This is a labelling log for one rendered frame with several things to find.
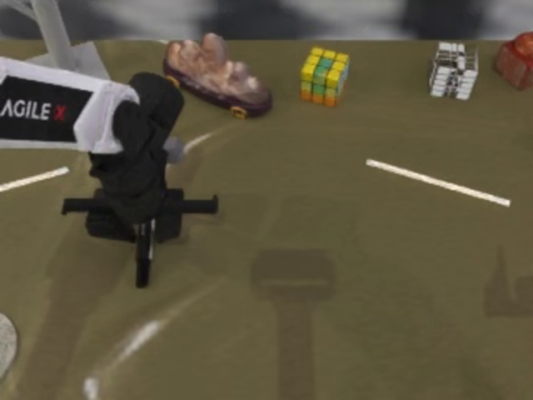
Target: metal pole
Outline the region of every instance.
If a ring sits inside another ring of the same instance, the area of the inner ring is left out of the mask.
[[[67,29],[56,0],[32,0],[32,9],[41,30],[48,53],[56,67],[77,71]]]

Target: yellow rubik's cube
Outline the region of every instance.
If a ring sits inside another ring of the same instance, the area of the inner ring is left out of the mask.
[[[312,48],[300,73],[301,99],[335,107],[348,78],[349,67],[347,54]]]

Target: green square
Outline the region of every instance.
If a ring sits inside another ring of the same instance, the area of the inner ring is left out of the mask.
[[[300,89],[304,92],[309,92],[311,93],[311,89],[312,89],[312,84],[311,82],[302,82],[300,84]]]
[[[319,67],[324,67],[325,69],[330,69],[331,65],[333,65],[333,60],[330,58],[321,58],[318,62]]]
[[[326,85],[327,69],[324,67],[317,67],[313,76],[313,83],[316,85]]]
[[[326,92],[326,87],[323,85],[313,85],[313,94],[321,94],[322,96]]]

